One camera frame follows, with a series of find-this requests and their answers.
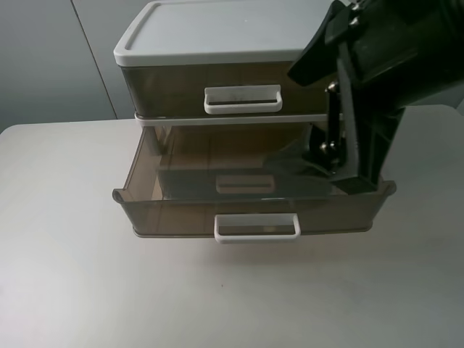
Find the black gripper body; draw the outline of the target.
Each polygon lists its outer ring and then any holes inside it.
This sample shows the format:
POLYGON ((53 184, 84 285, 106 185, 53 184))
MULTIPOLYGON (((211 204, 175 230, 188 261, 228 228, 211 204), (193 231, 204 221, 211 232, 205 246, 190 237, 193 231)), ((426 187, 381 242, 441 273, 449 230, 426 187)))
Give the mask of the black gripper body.
POLYGON ((343 106, 399 109, 463 84, 462 1, 335 3, 343 106))

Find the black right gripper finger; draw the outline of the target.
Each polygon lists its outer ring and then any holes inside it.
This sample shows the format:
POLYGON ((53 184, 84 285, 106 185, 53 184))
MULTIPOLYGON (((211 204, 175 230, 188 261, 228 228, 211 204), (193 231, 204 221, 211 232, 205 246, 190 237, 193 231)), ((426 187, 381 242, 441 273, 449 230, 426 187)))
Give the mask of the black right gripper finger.
POLYGON ((310 127, 301 158, 343 192, 374 192, 403 114, 363 104, 338 58, 336 80, 326 87, 326 128, 310 127))

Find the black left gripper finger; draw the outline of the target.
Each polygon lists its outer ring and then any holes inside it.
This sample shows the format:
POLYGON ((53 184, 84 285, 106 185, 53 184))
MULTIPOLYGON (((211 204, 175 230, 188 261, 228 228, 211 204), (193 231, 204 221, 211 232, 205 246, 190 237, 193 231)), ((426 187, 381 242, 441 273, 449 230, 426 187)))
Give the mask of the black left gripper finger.
POLYGON ((309 86, 336 71, 339 46, 351 35, 353 5, 333 1, 308 45, 293 61, 287 75, 299 86, 309 86))

